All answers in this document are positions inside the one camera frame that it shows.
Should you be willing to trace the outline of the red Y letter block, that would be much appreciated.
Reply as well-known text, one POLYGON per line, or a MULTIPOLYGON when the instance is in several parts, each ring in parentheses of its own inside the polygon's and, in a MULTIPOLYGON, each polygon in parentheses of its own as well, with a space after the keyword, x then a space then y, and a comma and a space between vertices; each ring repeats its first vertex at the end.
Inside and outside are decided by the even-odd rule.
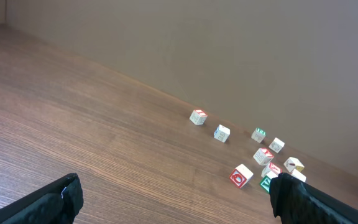
POLYGON ((262 170, 261 177, 265 177, 267 173, 273 172, 276 175, 282 173, 282 169, 275 165, 273 162, 269 162, 262 170))

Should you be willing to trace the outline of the red A letter block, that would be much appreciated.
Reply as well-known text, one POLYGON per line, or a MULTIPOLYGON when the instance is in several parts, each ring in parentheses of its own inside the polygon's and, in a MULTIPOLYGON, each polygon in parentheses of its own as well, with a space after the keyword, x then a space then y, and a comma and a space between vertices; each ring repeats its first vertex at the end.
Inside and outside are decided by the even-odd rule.
POLYGON ((274 158, 274 155, 267 148, 259 148, 253 158, 261 166, 266 166, 274 158))

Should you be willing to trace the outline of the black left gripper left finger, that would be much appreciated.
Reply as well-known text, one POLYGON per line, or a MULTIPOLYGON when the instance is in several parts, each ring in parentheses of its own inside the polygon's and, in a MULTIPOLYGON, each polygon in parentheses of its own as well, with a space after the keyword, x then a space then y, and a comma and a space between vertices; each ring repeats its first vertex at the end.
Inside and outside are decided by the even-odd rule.
POLYGON ((73 223, 83 207, 78 175, 69 173, 0 209, 2 223, 73 223))

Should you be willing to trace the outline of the red O letter block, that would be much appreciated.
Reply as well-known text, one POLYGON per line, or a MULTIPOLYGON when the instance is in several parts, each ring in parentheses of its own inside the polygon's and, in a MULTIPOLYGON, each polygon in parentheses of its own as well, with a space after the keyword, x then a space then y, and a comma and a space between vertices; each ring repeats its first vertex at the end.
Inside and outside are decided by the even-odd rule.
POLYGON ((230 181, 239 189, 245 186, 253 177, 254 173, 248 169, 244 164, 238 165, 230 174, 230 181))

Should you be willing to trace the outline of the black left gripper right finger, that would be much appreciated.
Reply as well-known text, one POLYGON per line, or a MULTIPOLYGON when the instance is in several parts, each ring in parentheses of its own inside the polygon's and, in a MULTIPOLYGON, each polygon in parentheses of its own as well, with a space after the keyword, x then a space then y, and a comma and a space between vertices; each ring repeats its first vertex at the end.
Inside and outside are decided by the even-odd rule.
POLYGON ((358 224, 358 210, 287 173, 270 181, 269 195, 282 224, 358 224))

